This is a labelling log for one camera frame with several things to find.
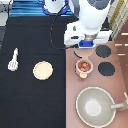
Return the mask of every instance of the brown cup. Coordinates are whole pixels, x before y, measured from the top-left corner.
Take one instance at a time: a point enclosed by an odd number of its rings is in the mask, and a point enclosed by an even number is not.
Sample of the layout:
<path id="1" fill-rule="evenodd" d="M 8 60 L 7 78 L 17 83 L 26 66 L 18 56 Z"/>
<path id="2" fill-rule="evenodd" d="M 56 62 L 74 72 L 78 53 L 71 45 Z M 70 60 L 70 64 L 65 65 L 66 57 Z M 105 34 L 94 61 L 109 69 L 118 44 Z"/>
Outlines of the brown cup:
<path id="1" fill-rule="evenodd" d="M 80 70 L 81 65 L 82 65 L 83 62 L 86 62 L 88 64 L 85 71 Z M 93 70 L 93 63 L 90 60 L 82 58 L 82 59 L 77 61 L 77 63 L 76 63 L 76 73 L 81 78 L 87 78 L 90 75 L 90 73 L 92 72 L 92 70 Z"/>

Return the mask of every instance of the cable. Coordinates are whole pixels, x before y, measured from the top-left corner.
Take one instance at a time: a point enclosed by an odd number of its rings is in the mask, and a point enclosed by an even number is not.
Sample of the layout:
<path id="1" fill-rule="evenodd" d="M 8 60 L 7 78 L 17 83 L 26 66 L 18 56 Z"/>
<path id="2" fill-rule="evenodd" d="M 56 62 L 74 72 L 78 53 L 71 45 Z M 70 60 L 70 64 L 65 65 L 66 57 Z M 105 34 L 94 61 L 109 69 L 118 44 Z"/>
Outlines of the cable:
<path id="1" fill-rule="evenodd" d="M 51 26 L 51 31 L 50 31 L 50 39 L 51 39 L 51 44 L 52 44 L 52 46 L 55 48 L 55 49 L 58 49 L 58 50 L 65 50 L 65 49 L 68 49 L 68 48 L 71 48 L 71 47 L 66 47 L 66 48 L 58 48 L 58 47 L 56 47 L 54 44 L 53 44 L 53 41 L 52 41 L 52 31 L 53 31 L 53 26 L 54 26 L 54 23 L 55 23 L 55 21 L 56 21 L 56 19 L 57 19 L 57 16 L 59 15 L 59 13 L 66 7 L 68 5 L 68 3 L 66 3 L 62 8 L 61 8 L 61 10 L 57 13 L 57 15 L 55 16 L 55 18 L 54 18 L 54 20 L 53 20 L 53 22 L 52 22 L 52 26 Z"/>

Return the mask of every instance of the black mat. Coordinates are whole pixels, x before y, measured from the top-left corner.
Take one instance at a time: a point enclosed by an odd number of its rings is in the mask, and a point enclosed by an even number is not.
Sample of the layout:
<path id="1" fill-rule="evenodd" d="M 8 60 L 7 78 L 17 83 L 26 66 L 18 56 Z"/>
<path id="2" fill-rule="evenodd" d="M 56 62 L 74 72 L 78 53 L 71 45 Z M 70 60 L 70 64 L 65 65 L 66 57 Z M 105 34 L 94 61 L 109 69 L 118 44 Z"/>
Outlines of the black mat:
<path id="1" fill-rule="evenodd" d="M 98 70 L 103 76 L 112 76 L 115 72 L 115 68 L 110 62 L 100 63 L 98 66 Z"/>
<path id="2" fill-rule="evenodd" d="M 0 128 L 66 128 L 65 50 L 50 44 L 53 17 L 9 18 L 0 53 Z M 75 17 L 58 18 L 53 40 L 64 47 L 66 24 Z M 13 50 L 19 49 L 19 68 L 7 69 Z M 45 81 L 33 76 L 40 61 L 53 66 L 53 75 Z"/>
<path id="3" fill-rule="evenodd" d="M 96 54 L 102 58 L 106 58 L 111 54 L 111 49 L 106 45 L 99 45 L 96 47 Z"/>

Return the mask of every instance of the white bowl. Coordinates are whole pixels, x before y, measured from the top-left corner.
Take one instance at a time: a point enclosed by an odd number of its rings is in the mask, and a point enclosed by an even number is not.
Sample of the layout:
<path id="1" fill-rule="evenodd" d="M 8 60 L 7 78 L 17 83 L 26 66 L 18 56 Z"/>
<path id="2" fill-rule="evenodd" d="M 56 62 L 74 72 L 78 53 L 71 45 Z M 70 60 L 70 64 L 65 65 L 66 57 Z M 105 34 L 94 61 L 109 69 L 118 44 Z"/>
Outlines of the white bowl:
<path id="1" fill-rule="evenodd" d="M 114 100 L 111 95 L 99 87 L 88 87 L 80 92 L 76 100 L 76 109 L 81 120 L 95 128 L 108 126 L 114 119 L 116 109 L 111 109 Z"/>

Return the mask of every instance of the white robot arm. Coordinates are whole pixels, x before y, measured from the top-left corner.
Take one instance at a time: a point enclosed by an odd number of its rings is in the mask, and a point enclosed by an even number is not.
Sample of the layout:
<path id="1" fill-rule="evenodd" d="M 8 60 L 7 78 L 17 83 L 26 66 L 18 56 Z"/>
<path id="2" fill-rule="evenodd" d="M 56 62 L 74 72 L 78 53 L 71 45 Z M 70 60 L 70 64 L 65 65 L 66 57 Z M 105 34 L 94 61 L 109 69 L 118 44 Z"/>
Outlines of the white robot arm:
<path id="1" fill-rule="evenodd" d="M 67 25 L 64 44 L 92 48 L 108 42 L 112 31 L 101 31 L 101 28 L 111 3 L 111 0 L 69 0 L 70 9 L 79 20 Z"/>

